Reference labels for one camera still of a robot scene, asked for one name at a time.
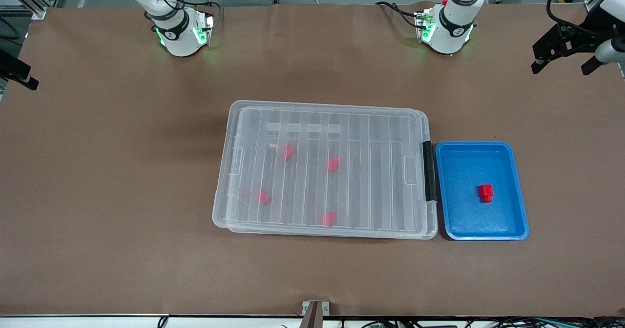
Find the blue plastic tray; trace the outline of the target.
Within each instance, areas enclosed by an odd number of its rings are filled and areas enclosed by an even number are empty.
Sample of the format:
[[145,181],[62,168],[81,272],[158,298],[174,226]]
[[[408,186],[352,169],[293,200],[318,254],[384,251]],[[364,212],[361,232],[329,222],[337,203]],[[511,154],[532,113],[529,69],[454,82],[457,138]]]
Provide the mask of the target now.
[[[455,241],[523,241],[530,227],[511,146],[498,141],[446,141],[436,146],[445,232]],[[478,186],[492,184],[482,203]]]

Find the silver metal bracket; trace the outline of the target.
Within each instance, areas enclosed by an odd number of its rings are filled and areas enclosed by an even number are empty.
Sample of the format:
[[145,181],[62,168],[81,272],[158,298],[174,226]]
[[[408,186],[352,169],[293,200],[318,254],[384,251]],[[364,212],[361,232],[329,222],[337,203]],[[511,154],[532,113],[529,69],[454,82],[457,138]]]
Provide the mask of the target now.
[[322,312],[323,316],[328,316],[331,314],[329,301],[303,301],[301,304],[302,317],[306,314],[308,308],[310,308],[310,305],[315,302],[317,302],[317,308]]

